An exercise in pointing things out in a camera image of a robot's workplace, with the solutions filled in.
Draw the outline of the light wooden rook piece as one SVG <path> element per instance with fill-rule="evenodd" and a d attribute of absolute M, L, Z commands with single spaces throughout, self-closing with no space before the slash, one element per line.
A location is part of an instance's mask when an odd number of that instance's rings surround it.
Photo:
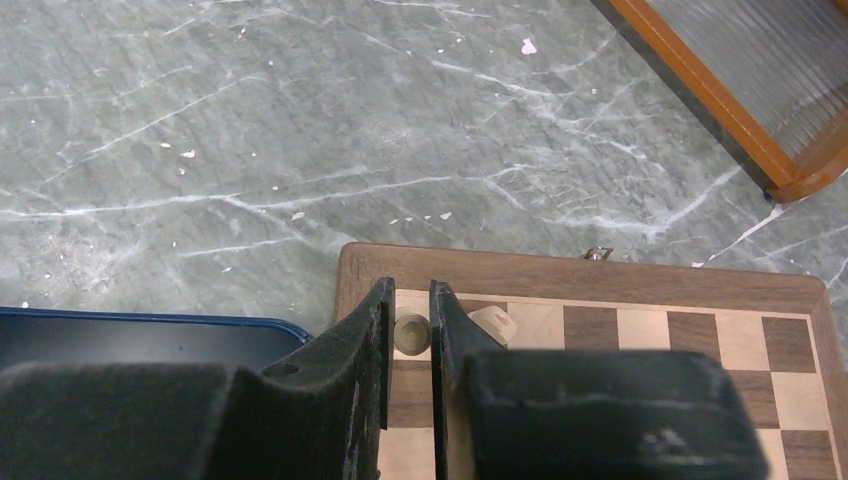
<path fill-rule="evenodd" d="M 431 327 L 427 317 L 417 312 L 402 312 L 396 316 L 394 346 L 406 356 L 419 356 L 429 349 Z"/>

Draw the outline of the light wooden knight piece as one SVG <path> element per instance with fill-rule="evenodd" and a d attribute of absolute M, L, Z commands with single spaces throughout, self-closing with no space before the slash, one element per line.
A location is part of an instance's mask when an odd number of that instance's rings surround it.
<path fill-rule="evenodd" d="M 491 305 L 472 311 L 468 317 L 503 346 L 508 345 L 518 330 L 516 322 L 499 306 Z"/>

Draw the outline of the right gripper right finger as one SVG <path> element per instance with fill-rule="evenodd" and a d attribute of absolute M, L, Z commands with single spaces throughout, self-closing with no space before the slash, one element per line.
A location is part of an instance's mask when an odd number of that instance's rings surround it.
<path fill-rule="evenodd" d="M 764 479 L 729 374 L 680 350 L 509 350 L 429 291 L 439 479 Z"/>

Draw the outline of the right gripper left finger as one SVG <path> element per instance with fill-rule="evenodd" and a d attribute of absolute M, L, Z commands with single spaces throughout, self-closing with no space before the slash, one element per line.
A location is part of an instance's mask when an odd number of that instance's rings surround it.
<path fill-rule="evenodd" d="M 260 372 L 27 363 L 1 375 L 5 479 L 374 479 L 395 283 Z"/>

